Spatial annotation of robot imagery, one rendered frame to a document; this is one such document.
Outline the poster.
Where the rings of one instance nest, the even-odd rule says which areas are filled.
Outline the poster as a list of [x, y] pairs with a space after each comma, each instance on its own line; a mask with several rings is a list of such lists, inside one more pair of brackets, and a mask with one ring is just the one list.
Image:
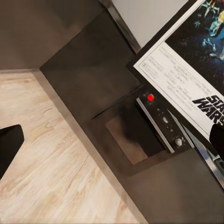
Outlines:
[[189, 0], [125, 67], [208, 149], [224, 126], [224, 0]]

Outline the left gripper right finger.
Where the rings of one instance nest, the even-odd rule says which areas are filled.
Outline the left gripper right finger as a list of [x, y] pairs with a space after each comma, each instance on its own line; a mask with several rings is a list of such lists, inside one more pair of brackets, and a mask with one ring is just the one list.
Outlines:
[[210, 132], [209, 140], [224, 162], [224, 126], [214, 124]]

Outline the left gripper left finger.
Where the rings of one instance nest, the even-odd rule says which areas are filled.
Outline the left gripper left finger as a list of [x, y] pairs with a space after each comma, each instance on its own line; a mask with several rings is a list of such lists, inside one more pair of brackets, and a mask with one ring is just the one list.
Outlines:
[[0, 129], [0, 180], [23, 142], [24, 135], [20, 124]]

